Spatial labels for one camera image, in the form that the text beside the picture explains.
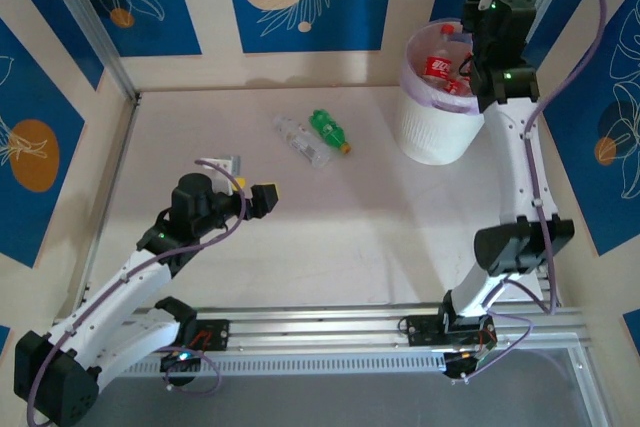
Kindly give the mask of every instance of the robotic arm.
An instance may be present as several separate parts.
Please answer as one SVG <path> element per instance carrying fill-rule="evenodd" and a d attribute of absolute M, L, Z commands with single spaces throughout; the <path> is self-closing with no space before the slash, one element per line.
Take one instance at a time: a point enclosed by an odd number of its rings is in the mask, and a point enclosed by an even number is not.
<path fill-rule="evenodd" d="M 195 256 L 202 236 L 226 228 L 231 217 L 243 212 L 245 220 L 260 219 L 278 201 L 273 184 L 253 186 L 251 192 L 252 199 L 247 200 L 239 192 L 214 192 L 211 178 L 204 174 L 183 176 L 173 190 L 171 207 L 160 212 L 112 279 L 44 336 L 31 331 L 20 339 L 15 354 L 15 393 L 28 400 L 46 357 L 64 339 L 44 366 L 35 408 L 61 427 L 73 425 L 129 366 L 161 347 L 188 345 L 195 335 L 196 312 L 172 297 L 159 301 L 140 320 L 125 322 Z M 175 255 L 157 258 L 170 252 Z M 81 325 L 75 327 L 81 318 Z"/>
<path fill-rule="evenodd" d="M 538 124 L 534 121 L 527 128 L 539 98 L 535 69 L 522 58 L 535 3 L 467 0 L 464 6 L 463 29 L 473 36 L 471 89 L 499 164 L 500 224 L 476 233 L 476 263 L 462 283 L 446 293 L 438 315 L 406 319 L 410 345 L 485 344 L 487 348 L 475 355 L 445 355 L 451 361 L 445 374 L 454 379 L 474 372 L 495 347 L 495 336 L 493 342 L 479 340 L 483 332 L 494 330 L 488 311 L 504 291 L 504 280 L 517 280 L 546 261 L 542 222 L 550 234 L 551 255 L 574 234 L 573 222 L 559 218 L 549 192 Z M 527 165 L 528 159 L 533 159 L 535 169 Z"/>

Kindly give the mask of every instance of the white trash bin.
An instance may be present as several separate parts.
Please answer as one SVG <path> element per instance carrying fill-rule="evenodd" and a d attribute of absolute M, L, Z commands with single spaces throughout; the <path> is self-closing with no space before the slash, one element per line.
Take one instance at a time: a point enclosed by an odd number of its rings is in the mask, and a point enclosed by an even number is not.
<path fill-rule="evenodd" d="M 407 42 L 400 72 L 394 136 L 405 154 L 428 165 L 446 165 L 458 160 L 484 123 L 475 97 L 440 91 L 420 75 L 445 23 L 455 25 L 456 32 L 462 30 L 458 21 L 427 24 Z M 470 50 L 469 44 L 451 42 L 452 68 L 457 69 Z"/>

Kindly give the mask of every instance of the plastic bottle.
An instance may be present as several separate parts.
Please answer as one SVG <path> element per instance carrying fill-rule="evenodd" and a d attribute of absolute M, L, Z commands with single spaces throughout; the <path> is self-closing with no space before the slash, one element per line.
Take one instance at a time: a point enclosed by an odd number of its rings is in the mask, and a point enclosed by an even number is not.
<path fill-rule="evenodd" d="M 444 91 L 460 97 L 468 97 L 471 95 L 469 79 L 463 75 L 457 75 L 456 77 L 449 79 Z"/>
<path fill-rule="evenodd" d="M 313 115 L 309 117 L 309 123 L 331 147 L 339 149 L 343 154 L 351 152 L 344 130 L 333 120 L 329 112 L 323 109 L 314 110 Z"/>
<path fill-rule="evenodd" d="M 440 29 L 440 40 L 433 54 L 427 57 L 422 78 L 433 87 L 443 90 L 449 80 L 451 71 L 451 54 L 448 50 L 449 37 L 454 32 L 451 24 L 444 24 Z"/>
<path fill-rule="evenodd" d="M 273 119 L 273 125 L 280 137 L 304 155 L 313 167 L 320 168 L 331 158 L 327 144 L 305 129 L 300 122 L 279 115 Z"/>

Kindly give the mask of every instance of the white wall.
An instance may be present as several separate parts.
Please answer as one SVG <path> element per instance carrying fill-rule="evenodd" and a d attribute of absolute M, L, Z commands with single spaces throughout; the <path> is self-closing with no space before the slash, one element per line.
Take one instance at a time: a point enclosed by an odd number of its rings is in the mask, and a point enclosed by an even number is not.
<path fill-rule="evenodd" d="M 13 394 L 15 342 L 30 329 L 46 331 L 67 297 L 93 237 L 102 205 L 97 194 L 130 107 L 108 75 L 93 90 L 30 0 L 0 0 L 0 17 L 85 120 L 36 266 L 0 254 L 0 324 L 12 330 L 0 364 L 0 417 L 13 426 L 26 406 Z"/>
<path fill-rule="evenodd" d="M 623 1 L 608 0 L 609 18 Z M 580 60 L 593 40 L 597 20 L 597 0 L 584 0 L 539 70 L 543 93 L 557 86 Z M 584 309 L 598 369 L 621 425 L 636 426 L 640 423 L 640 357 L 622 314 L 640 308 L 640 238 L 597 256 L 557 151 L 548 135 L 544 140 L 554 199 L 561 216 L 576 224 L 575 238 L 557 258 L 560 288 L 565 302 Z"/>
<path fill-rule="evenodd" d="M 379 52 L 242 54 L 231 0 L 186 0 L 202 56 L 127 58 L 141 90 L 395 85 L 404 43 L 434 0 L 390 0 Z"/>

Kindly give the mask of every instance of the clear plastic bottle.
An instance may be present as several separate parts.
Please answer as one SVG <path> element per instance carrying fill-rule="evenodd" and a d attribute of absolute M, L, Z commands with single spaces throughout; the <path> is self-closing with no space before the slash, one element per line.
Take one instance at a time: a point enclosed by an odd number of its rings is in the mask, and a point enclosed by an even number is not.
<path fill-rule="evenodd" d="M 433 54 L 427 57 L 424 65 L 422 78 L 436 89 L 444 90 L 449 81 L 451 71 L 451 54 L 447 44 L 449 37 L 455 28 L 451 24 L 444 24 L 440 29 L 440 40 L 436 45 Z"/>
<path fill-rule="evenodd" d="M 279 115 L 273 119 L 273 125 L 280 137 L 304 155 L 313 167 L 320 168 L 331 158 L 329 146 L 305 129 L 300 122 Z"/>

